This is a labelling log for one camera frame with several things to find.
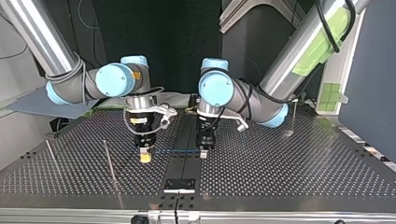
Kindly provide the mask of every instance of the metal plate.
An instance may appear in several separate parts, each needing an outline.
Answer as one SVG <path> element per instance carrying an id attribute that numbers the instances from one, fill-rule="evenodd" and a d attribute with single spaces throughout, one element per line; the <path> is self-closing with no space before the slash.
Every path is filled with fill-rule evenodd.
<path id="1" fill-rule="evenodd" d="M 0 205 L 86 208 L 84 204 L 95 202 L 93 207 L 99 208 L 158 209 L 181 120 L 182 115 L 177 116 L 158 133 L 152 162 L 143 164 L 122 112 L 97 111 L 51 141 L 56 160 L 40 146 L 2 171 Z M 103 140 L 107 140 L 117 182 L 112 180 Z"/>
<path id="2" fill-rule="evenodd" d="M 396 174 L 326 119 L 299 109 L 277 129 L 249 126 L 222 120 L 207 159 L 186 162 L 193 210 L 396 212 Z"/>

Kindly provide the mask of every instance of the cable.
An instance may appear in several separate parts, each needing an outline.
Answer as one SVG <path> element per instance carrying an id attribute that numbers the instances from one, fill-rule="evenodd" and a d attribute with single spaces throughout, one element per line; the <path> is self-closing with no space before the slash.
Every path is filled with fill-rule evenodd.
<path id="1" fill-rule="evenodd" d="M 18 36 L 23 40 L 23 42 L 24 42 L 24 39 L 21 37 L 21 34 L 17 31 L 17 29 L 15 29 L 15 26 L 12 24 L 12 22 L 9 21 L 9 20 L 3 15 L 3 13 L 1 13 L 1 11 L 0 11 L 0 17 L 2 17 L 2 18 L 6 21 L 6 23 L 8 23 L 8 24 L 15 30 L 15 32 L 17 33 L 17 35 L 18 35 Z M 16 54 L 13 54 L 13 55 L 9 55 L 9 56 L 5 56 L 5 57 L 0 57 L 0 60 L 2 60 L 2 59 L 14 58 L 14 57 L 17 57 L 17 56 L 20 56 L 21 54 L 23 54 L 23 53 L 28 49 L 28 46 L 27 46 L 26 42 L 24 42 L 24 43 L 25 43 L 25 47 L 24 47 L 23 50 L 21 50 L 19 53 L 16 53 Z"/>
<path id="2" fill-rule="evenodd" d="M 335 221 L 334 224 L 346 224 L 346 223 L 344 220 L 339 219 L 339 220 Z"/>
<path id="3" fill-rule="evenodd" d="M 298 5 L 298 1 L 295 0 L 294 7 L 293 7 L 293 13 L 291 14 L 291 25 L 293 25 L 293 22 L 294 22 L 294 16 L 296 14 L 297 5 Z"/>
<path id="4" fill-rule="evenodd" d="M 82 3 L 82 0 L 79 0 L 79 2 L 78 2 L 78 17 L 79 17 L 79 20 L 81 21 L 82 24 L 84 24 L 85 27 L 87 27 L 89 29 L 99 30 L 100 29 L 99 27 L 90 26 L 87 23 L 85 23 L 85 21 L 81 18 L 81 3 Z"/>
<path id="5" fill-rule="evenodd" d="M 10 26 L 12 26 L 12 27 L 15 28 L 15 26 L 12 24 L 12 22 L 9 21 L 9 20 L 6 18 L 6 16 L 3 15 L 3 13 L 2 13 L 1 11 L 0 11 L 0 16 L 1 16 Z"/>
<path id="6" fill-rule="evenodd" d="M 291 99 L 279 100 L 279 99 L 276 99 L 275 97 L 269 95 L 267 92 L 265 92 L 262 89 L 261 86 L 259 86 L 258 88 L 254 88 L 254 87 L 253 88 L 257 91 L 257 93 L 259 93 L 260 95 L 264 96 L 265 98 L 267 98 L 270 101 L 273 101 L 273 102 L 278 103 L 278 104 L 290 103 L 290 102 L 300 98 L 303 95 L 303 93 L 305 92 L 305 89 L 308 87 L 308 84 L 311 82 L 312 78 L 314 77 L 314 74 L 317 72 L 317 70 L 319 68 L 319 65 L 320 65 L 320 63 L 314 68 L 314 70 L 312 70 L 311 74 L 309 75 L 308 80 L 305 82 L 305 84 L 304 84 L 303 88 L 301 89 L 301 91 L 298 94 L 296 94 Z"/>
<path id="7" fill-rule="evenodd" d="M 213 122 L 212 122 L 211 124 L 209 124 L 209 126 L 205 127 L 204 129 L 199 130 L 199 132 L 200 132 L 200 133 L 203 133 L 203 132 L 206 132 L 206 131 L 212 129 L 213 126 L 215 126 L 215 124 L 217 124 L 217 123 L 220 121 L 220 118 L 221 118 L 221 116 L 223 115 L 224 110 L 225 110 L 225 107 L 223 107 L 223 108 L 221 109 L 221 112 L 219 113 L 218 117 L 215 118 L 215 120 L 213 120 Z"/>
<path id="8" fill-rule="evenodd" d="M 86 66 L 84 60 L 82 60 L 81 57 L 79 57 L 79 55 L 77 53 L 75 53 L 75 54 L 76 54 L 76 56 L 78 58 L 78 63 L 76 65 L 76 67 L 73 68 L 72 71 L 68 72 L 67 74 L 60 75 L 60 76 L 55 76 L 55 77 L 50 77 L 48 74 L 46 74 L 46 79 L 49 80 L 53 84 L 58 84 L 58 83 L 62 83 L 62 82 L 65 82 L 65 81 L 69 80 L 70 78 L 72 78 L 73 76 L 78 74 L 79 71 L 82 71 L 82 76 L 81 76 L 81 82 L 82 82 L 82 85 L 81 85 L 81 88 L 82 88 L 82 90 L 81 90 L 81 92 L 82 92 L 82 103 L 84 105 L 87 105 L 88 102 L 87 102 L 86 97 L 87 97 L 87 94 L 89 94 L 88 90 L 86 88 L 87 76 L 89 77 L 90 81 L 93 81 L 93 80 L 92 80 L 92 78 L 90 77 L 90 75 L 87 72 L 87 66 Z"/>
<path id="9" fill-rule="evenodd" d="M 327 23 L 326 18 L 324 17 L 323 8 L 321 6 L 321 1 L 317 0 L 315 3 L 317 5 L 317 10 L 318 10 L 320 20 L 323 24 L 323 29 L 326 32 L 326 35 L 329 38 L 330 43 L 332 44 L 332 48 L 334 49 L 334 51 L 336 53 L 338 53 L 338 52 L 340 52 L 340 48 L 338 48 L 338 45 L 335 42 L 334 36 L 332 35 L 332 31 L 330 30 L 329 23 Z"/>
<path id="10" fill-rule="evenodd" d="M 93 59 L 99 66 L 103 66 L 104 64 L 99 63 L 99 61 L 96 58 L 96 30 L 93 29 L 93 40 L 92 40 L 92 51 L 93 51 Z"/>
<path id="11" fill-rule="evenodd" d="M 25 45 L 24 49 L 23 49 L 21 52 L 16 53 L 16 54 L 14 54 L 14 55 L 6 56 L 6 57 L 0 57 L 0 60 L 2 60 L 2 59 L 9 59 L 9 58 L 14 58 L 14 57 L 20 56 L 20 55 L 23 54 L 26 50 L 27 50 L 27 45 Z"/>
<path id="12" fill-rule="evenodd" d="M 355 20 L 356 20 L 356 8 L 355 8 L 355 5 L 353 5 L 351 0 L 346 0 L 346 5 L 347 5 L 347 7 L 349 9 L 349 12 L 350 12 L 350 20 L 349 20 L 349 25 L 348 25 L 348 27 L 346 29 L 346 32 L 341 37 L 342 41 L 346 40 L 347 36 L 352 31 L 353 25 L 355 24 Z"/>
<path id="13" fill-rule="evenodd" d="M 317 1 L 316 1 L 316 5 L 317 5 L 318 14 L 319 14 L 320 20 L 321 20 L 321 22 L 322 22 L 322 24 L 323 24 L 323 28 L 324 28 L 324 30 L 325 30 L 325 32 L 326 32 L 326 35 L 327 35 L 327 37 L 329 38 L 329 41 L 331 42 L 334 51 L 335 51 L 336 53 L 338 53 L 338 52 L 340 52 L 340 49 L 339 49 L 338 45 L 336 44 L 335 39 L 334 39 L 334 36 L 332 35 L 332 31 L 330 30 L 329 24 L 327 23 L 327 21 L 326 21 L 326 19 L 325 19 L 325 17 L 324 17 L 323 8 L 322 8 L 322 6 L 321 6 L 321 1 L 320 1 L 320 0 L 317 0 Z M 356 8 L 355 8 L 355 6 L 353 5 L 352 1 L 351 1 L 351 0 L 346 0 L 346 5 L 348 6 L 348 9 L 349 9 L 349 11 L 350 11 L 350 13 L 351 13 L 351 18 L 350 18 L 350 21 L 349 21 L 349 25 L 348 25 L 348 27 L 347 27 L 347 29 L 346 29 L 346 32 L 345 32 L 344 35 L 341 37 L 341 40 L 342 40 L 342 41 L 344 41 L 344 40 L 347 38 L 347 36 L 349 35 L 350 31 L 351 31 L 352 28 L 353 28 L 353 24 L 355 23 L 355 20 L 356 20 Z M 254 90 L 256 90 L 257 93 L 259 93 L 260 95 L 262 95 L 262 96 L 264 96 L 265 98 L 269 99 L 270 101 L 273 101 L 273 102 L 278 103 L 278 104 L 290 103 L 290 102 L 292 102 L 292 101 L 294 101 L 294 100 L 296 100 L 296 99 L 298 99 L 298 98 L 300 98 L 300 97 L 302 96 L 302 94 L 303 94 L 303 93 L 305 92 L 305 90 L 306 90 L 306 87 L 307 87 L 308 84 L 311 82 L 311 80 L 312 80 L 314 74 L 315 74 L 316 71 L 318 70 L 319 65 L 320 65 L 320 63 L 314 68 L 314 70 L 311 71 L 310 77 L 309 77 L 308 80 L 305 82 L 305 84 L 304 84 L 302 90 L 301 90 L 295 97 L 293 97 L 292 99 L 279 100 L 279 99 L 276 99 L 275 97 L 269 95 L 268 93 L 266 93 L 265 90 L 263 90 L 261 86 L 259 86 L 258 88 L 255 88 L 255 87 L 253 87 L 250 83 L 247 83 L 247 84 L 250 85 Z"/>
<path id="14" fill-rule="evenodd" d="M 345 1 L 346 1 L 346 5 L 347 5 L 347 7 L 349 9 L 349 12 L 350 12 L 350 20 L 349 20 L 348 27 L 346 28 L 346 32 L 340 38 L 341 41 L 346 40 L 347 36 L 352 31 L 353 25 L 355 24 L 355 20 L 356 20 L 356 8 L 355 8 L 355 5 L 353 5 L 351 0 L 345 0 Z M 326 19 L 324 17 L 321 1 L 317 0 L 316 1 L 316 5 L 317 5 L 317 10 L 318 10 L 318 14 L 319 14 L 320 20 L 321 20 L 321 22 L 323 24 L 323 29 L 326 32 L 326 35 L 329 38 L 330 43 L 332 44 L 332 48 L 334 49 L 334 51 L 336 53 L 339 53 L 340 52 L 340 48 L 336 44 L 334 36 L 332 35 L 332 31 L 331 31 L 331 29 L 329 27 L 329 24 L 327 23 L 327 21 L 326 21 Z"/>
<path id="15" fill-rule="evenodd" d="M 129 126 L 128 120 L 127 120 L 127 118 L 126 118 L 126 108 L 127 108 L 127 105 L 126 105 L 126 106 L 123 108 L 123 110 L 122 110 L 123 121 L 124 121 L 124 124 L 125 124 L 126 128 L 127 128 L 131 133 L 133 133 L 133 134 L 146 135 L 146 134 L 156 133 L 156 132 L 158 132 L 160 129 L 163 129 L 163 127 L 165 127 L 166 125 L 169 124 L 169 121 L 166 121 L 165 123 L 162 123 L 162 122 L 161 122 L 160 127 L 156 128 L 156 129 L 153 130 L 153 131 L 145 132 L 145 133 L 138 133 L 138 132 L 135 131 L 133 128 L 131 128 L 131 126 Z"/>

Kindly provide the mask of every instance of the black cable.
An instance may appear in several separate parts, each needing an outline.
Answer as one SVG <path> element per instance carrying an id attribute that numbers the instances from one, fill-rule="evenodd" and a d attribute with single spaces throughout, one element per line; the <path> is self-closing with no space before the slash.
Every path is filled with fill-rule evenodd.
<path id="1" fill-rule="evenodd" d="M 93 26 L 96 26 L 96 18 L 93 18 Z M 97 29 L 93 29 L 93 41 L 92 41 L 93 59 L 99 66 L 103 66 L 104 64 L 99 63 L 98 59 L 96 58 L 96 30 Z"/>
<path id="2" fill-rule="evenodd" d="M 239 80 L 235 79 L 234 77 L 229 76 L 234 83 L 236 83 L 236 85 L 238 86 L 239 90 L 242 92 L 242 94 L 244 95 L 245 98 L 245 102 L 242 105 L 242 107 L 238 110 L 237 113 L 241 113 L 242 111 L 244 111 L 245 107 L 247 106 L 247 112 L 248 112 L 248 117 L 247 119 L 251 119 L 251 106 L 250 106 L 250 97 L 251 97 L 251 93 L 253 92 L 253 88 L 251 85 L 249 85 L 249 96 L 247 96 L 247 93 L 245 92 L 245 89 L 242 87 L 241 83 L 239 83 Z"/>
<path id="3" fill-rule="evenodd" d="M 305 92 L 306 88 L 308 87 L 308 84 L 311 82 L 312 78 L 314 77 L 314 74 L 317 72 L 318 68 L 319 68 L 319 64 L 314 68 L 314 70 L 312 70 L 312 72 L 311 72 L 310 75 L 309 75 L 308 80 L 305 82 L 305 84 L 304 84 L 303 88 L 301 89 L 301 91 L 300 91 L 298 94 L 296 94 L 296 95 L 295 95 L 293 98 L 291 98 L 291 99 L 284 99 L 284 100 L 276 99 L 275 97 L 273 97 L 273 96 L 269 95 L 267 92 L 265 92 L 265 91 L 262 89 L 261 86 L 259 86 L 258 88 L 255 88 L 255 90 L 256 90 L 256 92 L 257 92 L 258 94 L 264 96 L 265 98 L 267 98 L 268 100 L 270 100 L 270 101 L 272 101 L 272 102 L 275 102 L 275 103 L 278 103 L 278 104 L 287 104 L 287 103 L 290 103 L 290 102 L 292 102 L 292 101 L 294 101 L 294 100 L 300 98 L 300 97 L 303 95 L 303 93 Z"/>
<path id="4" fill-rule="evenodd" d="M 346 5 L 350 12 L 350 20 L 349 20 L 349 25 L 346 29 L 346 32 L 341 37 L 342 41 L 346 40 L 347 36 L 352 31 L 353 25 L 355 24 L 355 20 L 356 20 L 356 8 L 355 8 L 355 5 L 353 5 L 352 0 L 346 0 Z"/>
<path id="5" fill-rule="evenodd" d="M 15 29 L 15 26 L 12 24 L 11 21 L 9 21 L 1 12 L 0 12 L 0 17 L 2 17 L 6 23 L 8 23 L 17 33 L 17 35 L 21 36 L 20 33 L 17 31 L 17 29 Z M 21 54 L 23 54 L 26 50 L 27 50 L 27 45 L 25 44 L 25 47 L 23 48 L 23 50 L 21 50 L 19 53 L 13 54 L 13 55 L 9 55 L 9 56 L 5 56 L 5 57 L 0 57 L 0 60 L 2 59 L 9 59 L 9 58 L 14 58 L 17 56 L 20 56 Z"/>
<path id="6" fill-rule="evenodd" d="M 339 219 L 339 220 L 335 221 L 334 224 L 346 224 L 346 223 L 344 220 Z"/>
<path id="7" fill-rule="evenodd" d="M 321 1 L 320 1 L 320 0 L 317 0 L 317 1 L 316 1 L 316 5 L 317 5 L 318 14 L 319 14 L 320 20 L 321 20 L 321 22 L 322 22 L 322 24 L 323 24 L 323 28 L 324 28 L 324 30 L 325 30 L 325 32 L 326 32 L 326 35 L 327 35 L 327 37 L 329 38 L 329 41 L 331 42 L 334 51 L 335 51 L 336 53 L 338 53 L 338 52 L 340 52 L 340 49 L 338 48 L 338 45 L 337 45 L 336 42 L 335 42 L 334 36 L 332 35 L 332 31 L 330 30 L 329 24 L 327 23 L 327 21 L 326 21 L 326 19 L 325 19 L 325 17 L 324 17 L 323 8 L 322 8 L 322 6 L 321 6 Z M 347 38 L 347 36 L 349 35 L 350 31 L 351 31 L 352 28 L 353 28 L 353 24 L 355 23 L 355 20 L 356 20 L 356 8 L 355 8 L 355 6 L 353 5 L 352 1 L 351 1 L 351 0 L 346 0 L 346 5 L 348 6 L 349 11 L 350 11 L 350 13 L 351 13 L 351 18 L 350 18 L 350 21 L 349 21 L 349 25 L 348 25 L 348 27 L 347 27 L 347 29 L 346 29 L 346 32 L 345 32 L 344 35 L 341 37 L 341 40 L 343 40 L 343 41 L 344 41 L 345 38 Z M 302 94 L 305 92 L 306 87 L 308 86 L 308 84 L 309 84 L 310 81 L 312 80 L 312 77 L 314 76 L 314 74 L 315 74 L 316 71 L 318 70 L 319 65 L 320 65 L 320 63 L 314 68 L 314 70 L 311 71 L 311 75 L 310 75 L 309 79 L 305 82 L 305 85 L 303 86 L 302 90 L 301 90 L 295 97 L 293 97 L 292 99 L 284 99 L 284 100 L 276 99 L 275 97 L 273 97 L 273 96 L 269 95 L 268 93 L 266 93 L 266 92 L 261 88 L 261 86 L 259 86 L 258 88 L 255 88 L 255 90 L 256 90 L 259 94 L 261 94 L 262 96 L 264 96 L 265 98 L 267 98 L 267 99 L 269 99 L 269 100 L 271 100 L 271 101 L 273 101 L 273 102 L 275 102 L 275 103 L 278 103 L 278 104 L 286 104 L 286 103 L 292 102 L 292 101 L 294 101 L 295 99 L 300 98 L 300 97 L 302 96 Z"/>
<path id="8" fill-rule="evenodd" d="M 221 112 L 219 113 L 218 117 L 215 118 L 215 120 L 213 120 L 213 122 L 212 122 L 211 124 L 209 124 L 209 126 L 207 126 L 207 127 L 204 128 L 204 129 L 201 129 L 199 132 L 200 132 L 200 133 L 203 133 L 203 132 L 206 132 L 206 131 L 212 129 L 213 126 L 215 126 L 215 124 L 217 124 L 217 123 L 220 121 L 220 118 L 221 118 L 222 114 L 224 113 L 224 110 L 225 110 L 225 107 L 223 107 L 223 108 L 221 109 Z"/>
<path id="9" fill-rule="evenodd" d="M 293 22 L 294 22 L 294 16 L 296 14 L 297 5 L 298 5 L 298 1 L 295 0 L 294 7 L 293 7 L 293 13 L 291 14 L 291 25 L 293 25 Z"/>
<path id="10" fill-rule="evenodd" d="M 327 23 L 326 18 L 324 17 L 321 1 L 317 0 L 315 3 L 317 5 L 317 10 L 318 10 L 320 20 L 323 24 L 323 29 L 326 32 L 326 35 L 329 38 L 330 43 L 332 44 L 332 48 L 334 49 L 334 51 L 336 53 L 338 53 L 338 52 L 340 52 L 340 48 L 338 48 L 338 45 L 335 42 L 334 36 L 332 35 L 332 31 L 330 30 L 329 23 Z"/>
<path id="11" fill-rule="evenodd" d="M 14 54 L 14 55 L 9 55 L 9 56 L 6 56 L 6 57 L 0 57 L 0 60 L 2 60 L 2 59 L 9 59 L 9 58 L 14 58 L 14 57 L 17 57 L 17 56 L 19 56 L 19 55 L 23 54 L 23 53 L 24 53 L 26 50 L 27 50 L 27 45 L 25 45 L 24 49 L 23 49 L 23 50 L 21 50 L 21 52 L 19 52 L 19 53 L 16 53 L 16 54 Z"/>
<path id="12" fill-rule="evenodd" d="M 1 16 L 10 26 L 12 26 L 12 27 L 15 28 L 14 24 L 12 24 L 12 22 L 9 21 L 9 20 L 6 18 L 6 16 L 3 15 L 3 13 L 2 13 L 1 11 L 0 11 L 0 16 Z"/>

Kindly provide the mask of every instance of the metal rod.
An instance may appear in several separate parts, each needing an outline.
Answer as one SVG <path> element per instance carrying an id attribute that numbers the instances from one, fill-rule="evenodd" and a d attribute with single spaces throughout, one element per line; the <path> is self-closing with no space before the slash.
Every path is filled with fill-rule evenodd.
<path id="1" fill-rule="evenodd" d="M 113 177 L 114 181 L 117 181 L 116 175 L 114 174 L 113 162 L 111 161 L 110 151 L 108 150 L 108 146 L 107 146 L 107 141 L 106 140 L 103 140 L 103 146 L 105 147 L 107 161 L 108 161 L 108 166 L 110 167 L 111 176 Z"/>
<path id="2" fill-rule="evenodd" d="M 0 7 L 50 77 L 76 67 L 76 55 L 64 41 L 42 0 L 1 0 Z"/>
<path id="3" fill-rule="evenodd" d="M 50 141 L 46 139 L 47 148 L 49 149 L 49 154 L 53 160 L 56 160 L 55 155 L 53 154 L 52 147 L 50 145 Z"/>

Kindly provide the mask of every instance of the metal post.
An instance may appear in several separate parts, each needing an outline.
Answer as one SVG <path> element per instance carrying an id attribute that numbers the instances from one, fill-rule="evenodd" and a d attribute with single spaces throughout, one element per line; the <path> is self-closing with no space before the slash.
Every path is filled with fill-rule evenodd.
<path id="1" fill-rule="evenodd" d="M 110 167 L 111 176 L 113 177 L 113 180 L 116 182 L 117 179 L 116 179 L 116 175 L 114 174 L 113 162 L 111 161 L 110 151 L 108 150 L 108 146 L 107 146 L 107 141 L 106 140 L 103 140 L 103 146 L 105 147 L 107 161 L 108 161 L 108 166 Z"/>
<path id="2" fill-rule="evenodd" d="M 51 147 L 51 145 L 50 145 L 50 140 L 46 139 L 46 144 L 47 144 L 47 147 L 48 147 L 48 149 L 49 149 L 50 157 L 51 157 L 53 160 L 55 160 L 56 158 L 55 158 L 55 155 L 53 154 L 52 147 Z"/>
<path id="3" fill-rule="evenodd" d="M 369 2 L 370 0 L 353 0 L 357 13 L 360 14 Z M 323 1 L 325 18 L 328 19 L 341 6 L 347 7 L 345 0 Z M 264 76 L 260 83 L 263 90 L 280 100 L 288 98 L 294 92 L 303 82 L 304 77 L 293 74 L 292 69 L 300 61 L 322 27 L 318 12 L 313 7 Z"/>
<path id="4" fill-rule="evenodd" d="M 42 0 L 1 0 L 0 7 L 20 32 L 45 72 L 53 77 L 78 63 Z"/>

